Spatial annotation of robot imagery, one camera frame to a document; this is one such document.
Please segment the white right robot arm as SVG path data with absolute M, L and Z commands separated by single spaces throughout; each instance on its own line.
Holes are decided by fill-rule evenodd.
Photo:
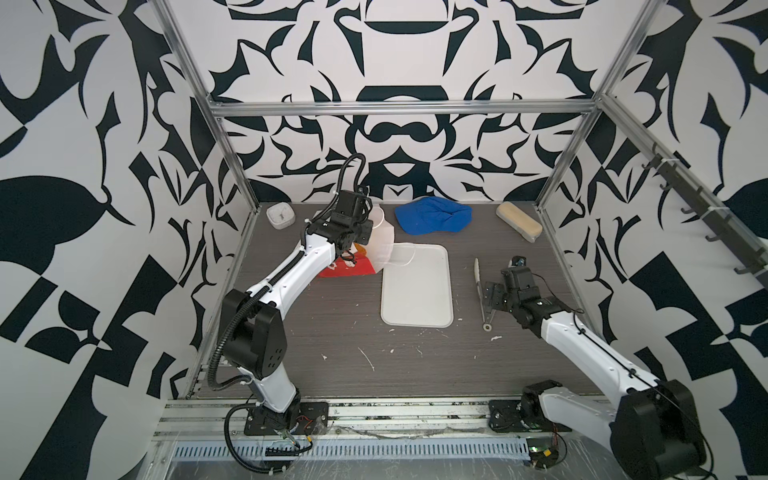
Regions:
M 529 267 L 510 265 L 501 275 L 499 283 L 476 282 L 484 329 L 496 313 L 512 315 L 570 360 L 605 399 L 541 381 L 525 387 L 517 401 L 490 402 L 493 431 L 556 434 L 564 426 L 611 452 L 631 479 L 678 478 L 714 464 L 687 387 L 634 364 L 592 332 L 576 310 L 554 295 L 542 296 Z

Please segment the white red paper bag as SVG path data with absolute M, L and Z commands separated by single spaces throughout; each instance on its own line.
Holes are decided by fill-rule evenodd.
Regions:
M 407 266 L 414 260 L 415 246 L 395 243 L 395 228 L 380 205 L 374 205 L 369 219 L 373 229 L 368 244 L 354 243 L 346 260 L 337 259 L 319 274 L 320 278 L 374 275 L 387 266 Z

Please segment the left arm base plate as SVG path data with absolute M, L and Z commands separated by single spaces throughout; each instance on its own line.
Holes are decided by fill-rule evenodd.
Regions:
M 328 417 L 327 402 L 294 401 L 283 413 L 257 406 L 248 409 L 244 434 L 266 436 L 282 430 L 298 435 L 322 433 L 327 427 Z

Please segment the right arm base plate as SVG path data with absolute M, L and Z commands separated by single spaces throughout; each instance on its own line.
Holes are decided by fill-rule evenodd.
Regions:
M 543 418 L 525 414 L 520 400 L 490 400 L 488 427 L 496 433 L 554 433 L 572 429 Z

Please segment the metal white-tipped tongs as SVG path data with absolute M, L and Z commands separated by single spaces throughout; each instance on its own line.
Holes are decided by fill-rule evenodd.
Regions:
M 478 294 L 478 299 L 480 303 L 480 311 L 482 316 L 482 328 L 485 332 L 491 332 L 492 331 L 492 321 L 493 321 L 493 311 L 489 310 L 486 305 L 486 297 L 485 297 L 485 289 L 481 278 L 481 268 L 480 268 L 480 262 L 478 258 L 474 259 L 474 279 L 475 279 L 475 286 Z

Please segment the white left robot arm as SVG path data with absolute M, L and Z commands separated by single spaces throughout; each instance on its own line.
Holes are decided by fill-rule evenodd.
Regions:
M 293 408 L 299 398 L 283 365 L 287 354 L 284 320 L 310 283 L 356 244 L 368 243 L 373 208 L 367 189 L 342 190 L 305 222 L 290 255 L 246 291 L 225 295 L 216 345 L 206 382 L 221 391 L 246 385 L 275 414 Z

